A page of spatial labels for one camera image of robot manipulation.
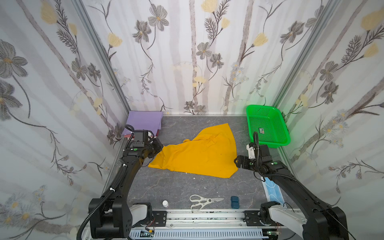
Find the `green plastic basket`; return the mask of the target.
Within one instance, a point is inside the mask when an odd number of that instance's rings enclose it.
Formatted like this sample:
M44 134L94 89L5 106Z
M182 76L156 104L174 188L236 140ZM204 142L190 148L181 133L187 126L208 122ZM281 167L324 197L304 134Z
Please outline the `green plastic basket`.
M259 143L277 149L290 144L291 137L280 110L270 106L248 105L246 115L251 142L258 133Z

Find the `yellow t shirt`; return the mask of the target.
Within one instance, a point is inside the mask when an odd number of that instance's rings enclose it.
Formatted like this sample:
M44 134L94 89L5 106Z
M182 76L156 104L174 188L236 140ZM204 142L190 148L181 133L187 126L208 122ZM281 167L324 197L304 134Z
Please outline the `yellow t shirt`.
M203 129L193 140L168 145L150 168L229 179L237 172L237 146L229 124Z

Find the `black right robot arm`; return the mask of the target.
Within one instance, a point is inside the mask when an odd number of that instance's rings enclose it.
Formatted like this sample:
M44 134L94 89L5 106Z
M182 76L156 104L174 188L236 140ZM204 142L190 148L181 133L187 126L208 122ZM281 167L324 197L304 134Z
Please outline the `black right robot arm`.
M263 203L254 217L260 224L278 223L304 240L347 240L346 214L316 197L281 161L274 161L267 145L261 145L258 133L247 145L248 156L238 156L234 163L240 169L259 174L278 185L299 207L299 212L286 209L277 201Z

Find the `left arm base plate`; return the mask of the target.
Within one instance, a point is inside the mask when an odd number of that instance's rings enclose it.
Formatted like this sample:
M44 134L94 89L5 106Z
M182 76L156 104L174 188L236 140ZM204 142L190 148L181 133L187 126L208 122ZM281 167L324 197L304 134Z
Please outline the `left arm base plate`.
M153 211L146 219L136 223L133 228L156 228L165 227L167 223L167 211Z

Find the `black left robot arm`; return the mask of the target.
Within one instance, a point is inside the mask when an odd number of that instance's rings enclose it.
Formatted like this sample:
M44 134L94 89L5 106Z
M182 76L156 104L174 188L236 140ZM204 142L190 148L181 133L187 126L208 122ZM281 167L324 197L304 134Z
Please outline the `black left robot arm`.
M163 145L150 130L136 130L125 125L131 132L121 166L110 187L100 198L89 203L89 213L80 225L76 238L82 239L86 226L90 226L93 239L128 239L131 229L154 221L151 203L128 205L128 196L135 176L146 158L154 158Z

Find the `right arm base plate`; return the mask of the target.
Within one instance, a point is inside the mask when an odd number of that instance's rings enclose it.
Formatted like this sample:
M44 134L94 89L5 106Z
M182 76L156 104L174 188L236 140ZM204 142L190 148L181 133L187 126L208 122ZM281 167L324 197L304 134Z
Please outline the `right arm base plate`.
M243 221L247 227L277 227L277 223L265 224L261 222L259 218L259 210L247 210L244 211Z

